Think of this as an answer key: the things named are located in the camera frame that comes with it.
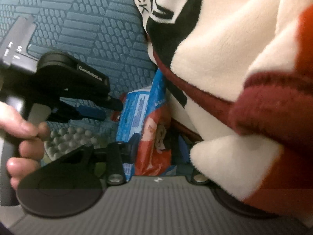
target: silver screw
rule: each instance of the silver screw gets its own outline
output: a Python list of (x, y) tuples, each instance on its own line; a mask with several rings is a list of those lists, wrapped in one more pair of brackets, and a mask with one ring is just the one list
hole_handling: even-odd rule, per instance
[(197, 182), (197, 183), (204, 183), (204, 182), (207, 182), (207, 178), (202, 175), (202, 174), (197, 174), (193, 177), (193, 179)]
[(121, 183), (123, 181), (123, 176), (120, 174), (112, 174), (109, 176), (109, 181), (111, 183)]

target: teal textured fabric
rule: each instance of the teal textured fabric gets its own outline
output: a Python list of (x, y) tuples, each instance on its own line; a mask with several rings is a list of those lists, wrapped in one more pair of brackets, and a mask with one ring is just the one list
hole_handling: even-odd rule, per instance
[[(116, 98), (151, 84), (155, 67), (133, 0), (0, 0), (0, 40), (18, 16), (30, 14), (38, 26), (28, 48), (30, 55), (39, 58), (51, 49), (66, 51), (108, 75)], [(85, 100), (63, 100), (95, 107)], [(52, 129), (83, 126), (113, 141), (118, 125), (110, 121), (110, 114), (107, 111), (105, 122), (83, 119), (49, 125)]]

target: ribbed panel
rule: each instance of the ribbed panel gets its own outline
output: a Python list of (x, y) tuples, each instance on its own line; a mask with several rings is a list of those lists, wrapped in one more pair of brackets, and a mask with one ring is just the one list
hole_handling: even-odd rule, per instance
[(205, 187), (184, 177), (134, 177), (111, 187), (92, 209), (75, 217), (45, 220), (26, 216), (11, 230), (15, 235), (303, 235), (289, 218), (252, 220), (219, 205)]

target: hand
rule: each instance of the hand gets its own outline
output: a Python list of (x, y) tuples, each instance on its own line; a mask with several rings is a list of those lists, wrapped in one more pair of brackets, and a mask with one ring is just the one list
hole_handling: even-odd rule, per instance
[(21, 179), (40, 168), (43, 141), (49, 137), (50, 130), (45, 122), (36, 127), (25, 121), (13, 107), (3, 102), (0, 102), (0, 129), (24, 139), (19, 145), (21, 158), (12, 157), (7, 162), (7, 170), (12, 176), (11, 186), (16, 190)]

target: black round disc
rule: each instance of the black round disc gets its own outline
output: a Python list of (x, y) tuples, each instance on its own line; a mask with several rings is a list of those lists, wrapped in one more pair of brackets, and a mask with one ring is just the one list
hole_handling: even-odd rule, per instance
[(92, 207), (102, 195), (99, 179), (72, 164), (43, 167), (25, 177), (17, 189), (22, 208), (33, 215), (61, 218)]
[(218, 203), (238, 215), (254, 219), (271, 219), (278, 217), (275, 214), (246, 205), (222, 189), (211, 189), (211, 191)]

